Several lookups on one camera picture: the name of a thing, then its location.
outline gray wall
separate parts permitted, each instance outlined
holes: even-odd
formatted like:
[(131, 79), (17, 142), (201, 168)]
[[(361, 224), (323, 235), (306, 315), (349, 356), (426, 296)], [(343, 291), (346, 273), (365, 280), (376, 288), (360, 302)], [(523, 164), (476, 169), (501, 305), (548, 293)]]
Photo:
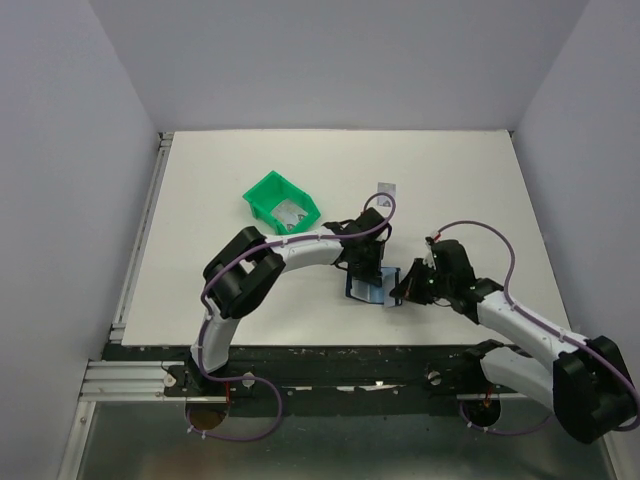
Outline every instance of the gray wall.
[(86, 0), (2, 2), (0, 65), (0, 478), (51, 479), (156, 135)]
[(91, 0), (163, 130), (513, 128), (586, 0)]
[(640, 384), (637, 0), (589, 3), (515, 144), (572, 325), (618, 342)]

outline metal bracket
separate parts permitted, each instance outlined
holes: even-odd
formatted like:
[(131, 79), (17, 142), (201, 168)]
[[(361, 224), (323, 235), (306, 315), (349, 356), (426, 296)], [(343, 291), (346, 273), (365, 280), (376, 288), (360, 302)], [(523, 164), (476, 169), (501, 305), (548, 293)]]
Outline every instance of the metal bracket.
[(151, 177), (151, 185), (147, 192), (147, 198), (145, 200), (145, 207), (142, 212), (142, 218), (140, 220), (140, 226), (138, 227), (138, 233), (136, 234), (136, 240), (133, 245), (133, 252), (129, 260), (129, 266), (127, 267), (127, 274), (125, 276), (124, 288), (120, 294), (118, 301), (118, 307), (116, 309), (113, 325), (126, 323), (127, 310), (131, 303), (131, 296), (135, 287), (136, 280), (138, 279), (138, 273), (140, 272), (140, 260), (142, 259), (142, 252), (147, 244), (147, 238), (149, 236), (148, 227), (151, 225), (153, 219), (153, 213), (155, 211), (156, 203), (158, 201), (158, 195), (160, 193), (160, 185), (162, 183), (162, 177), (167, 166), (167, 160), (169, 159), (169, 152), (173, 143), (173, 133), (160, 133), (160, 146), (158, 148), (158, 155), (156, 157), (156, 165)]
[(89, 362), (80, 402), (226, 403), (224, 396), (166, 397), (168, 367), (180, 362)]
[(126, 326), (126, 323), (122, 322), (112, 324), (109, 331), (109, 343), (121, 344)]
[(80, 472), (82, 456), (91, 430), (91, 421), (95, 412), (95, 402), (79, 402), (76, 415), (71, 425), (69, 440), (62, 457), (62, 464), (58, 472), (58, 480), (77, 478)]
[(611, 432), (602, 438), (604, 438), (604, 442), (601, 443), (602, 449), (609, 456), (609, 461), (611, 462), (611, 478), (619, 480), (638, 478), (638, 472), (629, 449), (631, 442), (627, 443), (624, 434)]

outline purple cable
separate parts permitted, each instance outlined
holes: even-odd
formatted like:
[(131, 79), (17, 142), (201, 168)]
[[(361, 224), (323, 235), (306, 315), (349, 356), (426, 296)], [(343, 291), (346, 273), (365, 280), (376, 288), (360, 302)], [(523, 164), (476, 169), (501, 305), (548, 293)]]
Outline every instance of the purple cable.
[[(445, 226), (443, 226), (442, 228), (440, 228), (438, 230), (438, 232), (442, 233), (445, 230), (447, 230), (447, 229), (449, 229), (451, 227), (455, 227), (457, 225), (476, 225), (478, 227), (482, 227), (482, 228), (485, 228), (485, 229), (493, 232), (495, 235), (497, 235), (500, 238), (500, 240), (502, 240), (502, 242), (507, 246), (507, 249), (509, 250), (509, 256), (511, 257), (511, 262), (509, 264), (509, 270), (507, 271), (507, 276), (504, 279), (504, 297), (507, 300), (507, 302), (509, 303), (509, 305), (511, 305), (511, 307), (516, 312), (518, 312), (520, 315), (522, 315), (527, 320), (529, 320), (532, 323), (534, 323), (536, 326), (542, 328), (545, 332), (555, 336), (556, 338), (563, 339), (568, 344), (570, 344), (570, 345), (572, 345), (572, 346), (574, 346), (576, 348), (579, 348), (580, 350), (582, 350), (583, 352), (587, 353), (589, 356), (591, 356), (592, 358), (594, 358), (598, 362), (600, 362), (600, 364), (603, 367), (605, 367), (607, 370), (609, 370), (613, 374), (613, 376), (616, 377), (616, 379), (618, 381), (620, 381), (624, 385), (624, 387), (628, 390), (629, 395), (631, 395), (631, 397), (633, 398), (633, 400), (636, 403), (636, 412), (640, 411), (640, 394), (638, 394), (638, 391), (635, 389), (633, 384), (627, 379), (627, 377), (625, 377), (622, 373), (620, 373), (618, 371), (618, 369), (616, 367), (614, 367), (607, 359), (605, 359), (598, 352), (596, 352), (595, 350), (593, 350), (592, 348), (588, 347), (587, 345), (585, 345), (584, 343), (582, 343), (582, 342), (580, 342), (578, 340), (575, 340), (575, 339), (573, 339), (571, 337), (564, 337), (563, 338), (563, 335), (559, 330), (556, 330), (555, 328), (547, 325), (545, 322), (541, 321), (535, 315), (532, 315), (529, 312), (527, 312), (525, 309), (520, 307), (515, 302), (513, 297), (511, 297), (511, 292), (509, 291), (509, 287), (510, 287), (510, 284), (511, 284), (511, 277), (513, 276), (513, 270), (516, 267), (516, 252), (515, 252), (515, 250), (513, 248), (513, 245), (511, 245), (511, 242), (507, 239), (507, 237), (505, 237), (504, 234), (502, 234), (499, 230), (497, 230), (496, 228), (492, 227), (491, 225), (488, 225), (488, 224), (483, 223), (483, 222), (478, 222), (476, 220), (459, 220), (457, 222), (448, 223)], [(636, 414), (635, 420), (633, 420), (630, 424), (619, 426), (618, 428), (615, 428), (614, 430), (617, 431), (617, 432), (628, 432), (628, 431), (631, 431), (631, 430), (635, 430), (636, 428), (638, 428), (638, 426), (640, 426), (640, 415)]]
[(529, 435), (530, 433), (535, 433), (538, 430), (545, 427), (553, 418), (553, 415), (548, 415), (538, 425), (534, 427), (525, 428), (524, 430), (505, 431), (505, 430), (496, 430), (496, 429), (489, 429), (489, 428), (485, 429), (484, 427), (481, 427), (479, 425), (476, 425), (475, 423), (472, 423), (471, 420), (469, 420), (469, 416), (467, 415), (467, 410), (465, 409), (464, 403), (462, 402), (460, 402), (458, 413), (460, 414), (462, 419), (467, 423), (467, 427), (473, 430), (477, 430), (478, 432), (488, 433), (489, 435), (498, 435), (500, 437), (520, 437), (522, 435)]
[[(389, 199), (389, 201), (391, 202), (391, 211), (389, 212), (389, 215), (384, 219), (384, 221), (382, 223), (380, 223), (379, 225), (377, 225), (377, 226), (375, 226), (373, 228), (370, 228), (369, 230), (366, 230), (366, 231), (360, 232), (360, 233), (352, 233), (352, 234), (349, 234), (349, 235), (301, 235), (301, 236), (298, 236), (298, 237), (287, 238), (286, 240), (277, 240), (277, 241), (274, 241), (274, 242), (266, 242), (266, 243), (263, 243), (263, 244), (258, 245), (256, 247), (250, 248), (249, 250), (244, 252), (242, 255), (239, 255), (238, 257), (236, 257), (233, 261), (231, 261), (228, 265), (226, 265), (222, 270), (220, 270), (205, 285), (204, 289), (202, 290), (202, 294), (200, 295), (200, 301), (202, 302), (202, 304), (207, 309), (207, 312), (208, 312), (210, 318), (213, 318), (213, 315), (214, 315), (213, 307), (207, 301), (207, 294), (209, 293), (211, 288), (216, 284), (216, 282), (218, 280), (220, 280), (220, 278), (225, 273), (227, 273), (229, 270), (231, 270), (233, 267), (235, 267), (242, 260), (244, 260), (245, 258), (253, 255), (254, 253), (259, 252), (260, 250), (267, 249), (267, 248), (280, 247), (280, 246), (285, 245), (285, 244), (295, 243), (295, 242), (302, 242), (302, 241), (306, 241), (306, 240), (350, 240), (350, 239), (353, 239), (353, 238), (364, 237), (366, 235), (369, 235), (371, 233), (375, 233), (377, 231), (380, 231), (380, 230), (384, 229), (389, 224), (389, 221), (393, 218), (393, 215), (396, 212), (396, 201), (388, 193), (379, 192), (379, 193), (376, 193), (376, 194), (370, 196), (367, 199), (367, 201), (364, 204), (364, 210), (367, 209), (367, 207), (369, 206), (369, 203), (371, 203), (371, 200), (373, 200), (374, 198), (377, 198), (377, 197), (387, 197)], [(210, 323), (209, 321), (203, 322), (202, 323), (202, 327), (200, 328), (200, 333), (198, 334), (198, 343), (197, 343), (198, 358), (197, 358), (197, 362), (198, 362), (198, 368), (200, 369), (200, 373), (202, 374), (202, 376), (204, 378), (206, 378), (207, 380), (210, 380), (212, 382), (218, 382), (218, 383), (240, 382), (242, 380), (254, 380), (256, 382), (259, 382), (259, 383), (262, 383), (264, 385), (267, 385), (271, 390), (273, 390), (273, 393), (276, 396), (276, 400), (278, 402), (278, 412), (276, 413), (275, 420), (273, 421), (273, 423), (266, 430), (264, 430), (261, 433), (258, 433), (256, 435), (250, 436), (250, 437), (232, 437), (232, 436), (229, 436), (229, 435), (218, 435), (218, 434), (215, 434), (215, 433), (210, 433), (209, 431), (206, 431), (206, 430), (204, 430), (204, 431), (203, 430), (198, 430), (191, 423), (191, 412), (188, 411), (187, 412), (187, 421), (191, 425), (190, 428), (193, 431), (195, 431), (196, 433), (199, 433), (201, 435), (204, 435), (204, 436), (207, 436), (207, 437), (211, 437), (211, 438), (217, 438), (218, 440), (228, 440), (228, 441), (232, 441), (232, 442), (252, 442), (252, 441), (255, 441), (255, 440), (260, 440), (260, 439), (270, 435), (278, 427), (278, 425), (280, 424), (280, 421), (282, 419), (282, 396), (280, 395), (280, 392), (278, 391), (278, 387), (276, 387), (273, 383), (271, 383), (266, 378), (253, 377), (253, 376), (214, 377), (212, 375), (209, 375), (209, 373), (207, 373), (207, 371), (204, 368), (204, 361), (203, 361), (203, 358), (202, 358), (202, 349), (203, 349), (202, 345), (204, 343), (204, 337), (205, 337), (205, 334), (207, 333), (207, 328), (209, 326), (209, 323)]]

